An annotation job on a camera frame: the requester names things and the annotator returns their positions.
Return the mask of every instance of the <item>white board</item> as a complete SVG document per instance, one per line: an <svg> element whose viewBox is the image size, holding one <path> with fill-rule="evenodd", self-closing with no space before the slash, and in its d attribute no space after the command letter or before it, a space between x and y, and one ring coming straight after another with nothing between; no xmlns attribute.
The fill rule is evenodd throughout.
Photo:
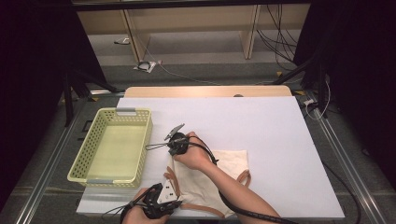
<svg viewBox="0 0 396 224"><path fill-rule="evenodd" d="M195 131L212 150L247 150L250 188L282 217L345 217L294 97L121 98L118 107L151 110L151 144L185 123L180 131ZM142 188L164 182L167 149L148 152ZM102 214L135 193L86 188L78 213ZM173 217L212 216L177 209Z"/></svg>

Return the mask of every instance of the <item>metal rail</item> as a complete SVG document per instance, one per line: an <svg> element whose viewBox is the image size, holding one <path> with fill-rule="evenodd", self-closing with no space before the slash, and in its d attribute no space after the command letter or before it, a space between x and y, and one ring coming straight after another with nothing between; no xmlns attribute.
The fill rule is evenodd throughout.
<svg viewBox="0 0 396 224"><path fill-rule="evenodd" d="M50 182L52 175L59 163L59 160L64 152L64 149L67 145L67 142L70 138L71 132L74 130L74 127L76 125L76 120L78 119L78 115L80 114L83 106L87 102L86 99L81 99L78 101L77 106L76 106L76 115L74 118L71 120L70 125L68 127L64 128L64 131L55 147L53 150L49 161L47 162L46 167L44 168L43 173L39 177L37 183L35 184L35 187L33 188L32 193L30 194L29 198L27 199L25 205L23 206L18 219L16 221L17 224L28 224L31 222L35 210L37 209L43 194L46 190L46 187L48 183Z"/></svg>
<svg viewBox="0 0 396 224"><path fill-rule="evenodd" d="M312 92L310 92L310 94L308 93L308 95L311 99L315 99L315 96L312 94ZM321 112L318 109L315 109L315 116L318 119L322 131L329 140L335 156L346 173L347 179L349 180L352 188L355 190L356 195L361 202L361 206L366 212L368 218L370 218L370 221L372 223L378 224L387 223L370 190L368 190L367 186L359 175L359 172L356 170L353 161L349 158L347 151L341 145L341 142L332 129L330 122L321 116Z"/></svg>

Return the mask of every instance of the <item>hand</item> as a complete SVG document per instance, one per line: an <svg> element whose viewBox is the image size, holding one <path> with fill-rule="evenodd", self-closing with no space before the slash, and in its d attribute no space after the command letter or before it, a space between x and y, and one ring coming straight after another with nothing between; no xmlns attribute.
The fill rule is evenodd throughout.
<svg viewBox="0 0 396 224"><path fill-rule="evenodd" d="M139 190L139 192L137 192L137 194L134 196L134 200L146 190L147 189ZM143 212L143 208L139 205L136 205L128 211L124 220L122 221L122 224L164 224L168 218L169 215L165 215L157 219L149 219Z"/></svg>
<svg viewBox="0 0 396 224"><path fill-rule="evenodd" d="M190 142L192 143L202 146L205 145L201 140L196 138L198 136L195 134L195 132L188 133L186 136L190 138ZM209 156L203 149L193 145L189 145L185 154L175 155L174 160L180 161L192 170L201 170L203 166L212 163L209 159Z"/></svg>

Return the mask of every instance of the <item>person's left hand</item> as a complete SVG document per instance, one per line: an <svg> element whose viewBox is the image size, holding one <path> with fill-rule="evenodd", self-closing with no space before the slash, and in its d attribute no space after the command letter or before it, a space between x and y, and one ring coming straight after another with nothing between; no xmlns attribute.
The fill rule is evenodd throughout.
<svg viewBox="0 0 396 224"><path fill-rule="evenodd" d="M134 200L144 193L147 189L141 189L134 196ZM128 213L125 215L122 224L164 224L168 220L169 215L157 219L149 219L143 212L143 208L139 205L135 205Z"/></svg>

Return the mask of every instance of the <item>basket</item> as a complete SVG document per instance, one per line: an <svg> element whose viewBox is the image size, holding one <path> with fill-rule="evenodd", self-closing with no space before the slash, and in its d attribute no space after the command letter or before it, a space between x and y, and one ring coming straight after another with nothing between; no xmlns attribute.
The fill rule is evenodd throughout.
<svg viewBox="0 0 396 224"><path fill-rule="evenodd" d="M137 188L152 130L149 109L99 109L67 179L83 186Z"/></svg>

